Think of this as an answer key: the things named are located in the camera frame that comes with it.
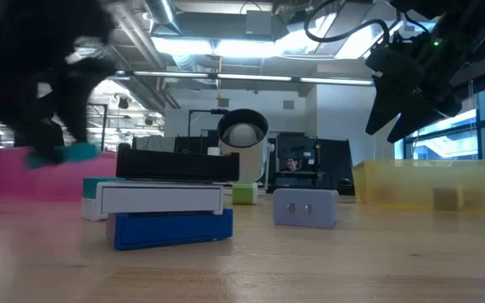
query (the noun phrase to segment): wooden table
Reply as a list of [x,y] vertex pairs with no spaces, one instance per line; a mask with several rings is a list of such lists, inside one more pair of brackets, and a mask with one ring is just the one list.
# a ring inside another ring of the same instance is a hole
[[236,206],[222,242],[116,252],[77,203],[0,203],[0,302],[485,302],[485,216],[339,206],[332,230]]

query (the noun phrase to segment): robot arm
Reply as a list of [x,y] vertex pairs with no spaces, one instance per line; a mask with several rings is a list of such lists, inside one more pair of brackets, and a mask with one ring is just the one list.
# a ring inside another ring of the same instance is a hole
[[[395,142],[461,111],[461,101],[452,93],[450,83],[477,58],[485,40],[485,0],[391,0],[391,5],[404,13],[414,10],[427,19],[440,16],[431,32],[413,39],[395,34],[390,41],[385,35],[366,60],[376,84],[376,101],[366,132],[375,134],[400,114],[388,136],[388,141]],[[379,21],[368,21],[346,35]],[[320,42],[336,38],[308,36]]]

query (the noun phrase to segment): gray box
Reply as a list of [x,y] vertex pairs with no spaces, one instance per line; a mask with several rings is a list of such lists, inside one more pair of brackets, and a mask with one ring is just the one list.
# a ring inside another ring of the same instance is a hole
[[332,228],[336,222],[338,192],[322,189],[276,189],[276,224]]

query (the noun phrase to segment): window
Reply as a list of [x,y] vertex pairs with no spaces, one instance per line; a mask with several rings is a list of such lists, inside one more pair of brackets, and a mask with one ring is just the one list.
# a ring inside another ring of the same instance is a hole
[[429,133],[433,133],[439,130],[448,130],[452,127],[457,127],[461,125],[468,125],[477,122],[477,111],[475,109],[468,110],[465,113],[458,114],[456,117],[451,117],[448,119],[441,120],[439,122],[428,125],[420,131],[415,131],[413,136],[421,136]]
[[405,155],[403,155],[403,139],[394,143],[394,159],[401,160],[404,159]]
[[474,160],[478,159],[478,141],[475,130],[414,141],[413,159],[419,160]]

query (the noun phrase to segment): teal object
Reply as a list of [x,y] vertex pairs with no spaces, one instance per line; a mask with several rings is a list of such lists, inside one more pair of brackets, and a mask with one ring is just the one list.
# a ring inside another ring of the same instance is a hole
[[[89,143],[76,143],[70,146],[59,148],[57,152],[62,154],[63,162],[81,162],[92,160],[100,155],[99,150],[93,144]],[[36,152],[30,152],[25,161],[29,168],[36,169],[41,167],[50,166],[51,163],[40,157]]]
[[82,197],[86,199],[97,199],[97,184],[99,182],[121,181],[122,178],[84,178]]

